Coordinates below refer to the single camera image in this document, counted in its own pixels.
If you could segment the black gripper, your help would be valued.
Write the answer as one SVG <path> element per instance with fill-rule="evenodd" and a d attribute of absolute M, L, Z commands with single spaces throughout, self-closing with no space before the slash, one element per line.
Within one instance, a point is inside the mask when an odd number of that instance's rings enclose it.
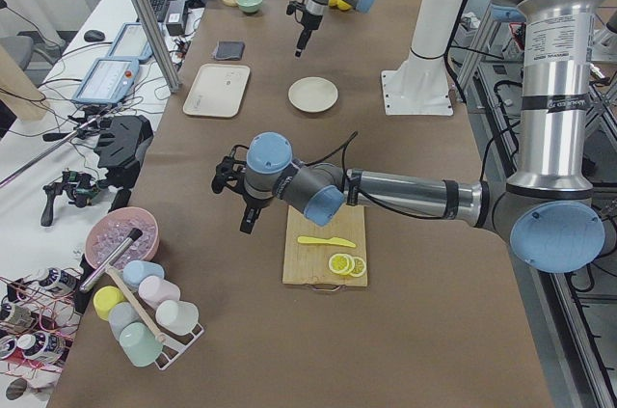
<path fill-rule="evenodd" d="M 270 197 L 267 196 L 265 199 L 261 199 L 252 196 L 245 187 L 247 162 L 235 158 L 235 154 L 239 149 L 248 150 L 249 148 L 241 144 L 234 145 L 231 148 L 229 153 L 223 157 L 222 161 L 215 168 L 211 189 L 215 194 L 221 194 L 227 188 L 243 197 L 246 207 L 241 220 L 240 231 L 251 233 L 259 218 L 261 209 L 270 204 Z"/>
<path fill-rule="evenodd" d="M 304 28 L 298 38 L 295 48 L 295 56 L 300 58 L 307 47 L 311 32 L 317 30 L 321 24 L 322 5 L 313 0 L 308 0 L 306 3 L 290 1 L 287 4 L 286 14 L 295 15 L 297 12 L 302 14 L 300 24 Z"/>

